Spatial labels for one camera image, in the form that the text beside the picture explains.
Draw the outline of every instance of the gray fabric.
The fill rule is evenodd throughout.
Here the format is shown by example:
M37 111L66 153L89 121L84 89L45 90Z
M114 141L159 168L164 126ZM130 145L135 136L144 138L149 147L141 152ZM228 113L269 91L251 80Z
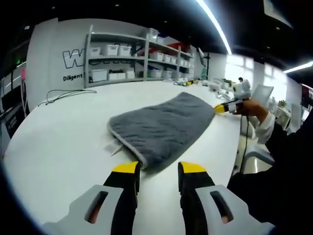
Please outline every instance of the gray fabric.
M183 92L165 103L112 117L108 129L135 153L142 169L153 168L177 159L214 115L212 106Z

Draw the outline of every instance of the table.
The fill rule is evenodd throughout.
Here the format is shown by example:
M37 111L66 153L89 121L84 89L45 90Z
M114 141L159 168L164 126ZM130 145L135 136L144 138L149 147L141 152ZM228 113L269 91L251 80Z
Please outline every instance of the table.
M14 134L4 157L13 190L40 225L57 222L68 207L93 185L102 185L118 164L134 161L128 151L111 156L107 130L111 116L165 102L180 92L212 106L223 102L207 87L181 87L161 81L93 88L97 94L66 97L36 107ZM240 117L216 115L199 139L158 174L140 174L134 235L184 234L179 204L178 162L207 169L215 184L227 185L235 163Z

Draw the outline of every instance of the hand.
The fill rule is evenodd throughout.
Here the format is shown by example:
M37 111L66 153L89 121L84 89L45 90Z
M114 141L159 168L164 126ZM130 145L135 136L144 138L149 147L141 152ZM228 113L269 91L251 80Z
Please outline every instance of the hand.
M243 103L237 105L235 115L244 116L256 116L260 123L262 123L268 115L268 110L262 106L258 101L248 99L244 100Z

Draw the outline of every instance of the black ceiling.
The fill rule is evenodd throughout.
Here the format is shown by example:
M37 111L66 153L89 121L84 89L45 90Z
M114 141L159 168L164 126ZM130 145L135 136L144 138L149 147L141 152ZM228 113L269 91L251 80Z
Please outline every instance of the black ceiling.
M272 0L293 28L264 14L263 0L204 0L220 23L233 53L253 57L289 69L313 58L313 27L310 1ZM27 40L34 26L58 17L60 21L103 18L152 27L163 35L201 47L203 51L225 53L226 49L212 22L195 0L111 0L22 2L8 7L3 32L4 69L14 66L17 57L26 57ZM297 82L313 86L313 69L289 74Z

